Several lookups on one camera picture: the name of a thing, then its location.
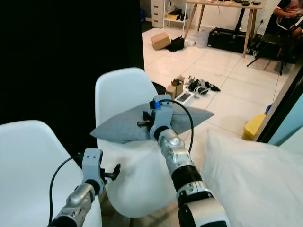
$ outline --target cardboard box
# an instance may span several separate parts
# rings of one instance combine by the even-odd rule
[[[164,47],[167,47],[170,45],[170,38],[169,35],[166,34],[166,32],[163,32],[161,34],[158,34],[151,38],[152,46],[155,48],[155,50],[160,50]]]
[[[172,99],[178,97],[183,92],[184,80],[185,78],[183,76],[174,78],[171,85],[167,87],[166,94],[170,94]]]
[[[171,96],[171,99],[176,98],[176,87],[169,85],[166,89],[166,94],[169,94]]]

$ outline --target black object on floor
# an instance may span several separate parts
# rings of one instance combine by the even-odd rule
[[[210,84],[208,81],[205,82],[205,86],[210,88],[212,91],[221,91],[217,86]]]
[[[166,94],[166,88],[163,87],[160,84],[157,84],[155,82],[153,82],[154,87],[156,88],[158,95],[165,95]]]
[[[209,33],[207,46],[231,52],[243,53],[245,34],[245,32],[238,32],[238,34],[235,35],[235,31],[233,30],[216,27]],[[262,35],[257,34],[255,39],[259,39],[261,36]],[[249,52],[249,50],[250,48],[248,48],[247,54],[252,55],[253,52]]]
[[[152,28],[153,26],[151,21],[144,21],[141,23],[142,33],[151,30]]]
[[[170,42],[170,45],[165,47],[165,49],[167,49],[171,52],[176,52],[176,51],[182,50],[183,48],[184,48],[184,39],[182,38],[182,36],[180,36],[176,39],[172,39]]]

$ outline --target black bag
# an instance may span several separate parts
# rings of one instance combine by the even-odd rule
[[[165,95],[166,94],[166,88],[163,87],[160,84],[157,84],[155,82],[153,82],[154,87],[156,88],[158,95]]]
[[[170,45],[166,47],[167,50],[176,52],[178,50],[182,50],[184,48],[184,39],[182,36],[178,37],[177,39],[172,39]]]

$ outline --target cable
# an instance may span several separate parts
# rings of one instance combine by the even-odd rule
[[[218,10],[219,10],[219,27],[221,28],[221,12],[219,6],[218,6]]]
[[[190,120],[190,127],[191,127],[191,137],[190,137],[190,145],[189,145],[189,149],[188,152],[190,153],[191,151],[191,147],[193,146],[193,140],[194,140],[194,123],[193,123],[193,119],[189,113],[189,111],[187,110],[187,108],[185,108],[181,103],[175,101],[175,100],[171,100],[171,99],[162,99],[159,101],[159,103],[164,103],[164,102],[171,102],[171,103],[175,103],[178,104],[179,106],[182,107],[183,110],[185,110],[185,112],[188,114],[189,120]]]
[[[65,163],[67,163],[69,160],[72,160],[74,158],[77,158],[81,155],[81,153],[78,153],[77,155],[68,158],[67,160],[65,160],[64,162],[62,162],[61,165],[59,165],[59,167],[57,168],[57,170],[55,171],[55,173],[53,174],[52,180],[51,180],[51,184],[49,186],[49,219],[48,219],[48,224],[50,225],[52,220],[53,220],[53,182],[55,180],[55,177],[57,175],[57,173],[59,172],[59,170],[61,169],[62,166],[64,166]]]
[[[254,32],[257,32],[257,30],[261,27],[262,24],[263,24],[263,22],[260,22],[259,26],[255,29]]]

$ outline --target white device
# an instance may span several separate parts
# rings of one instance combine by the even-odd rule
[[[184,91],[175,100],[184,105],[188,100],[194,96],[192,92]]]

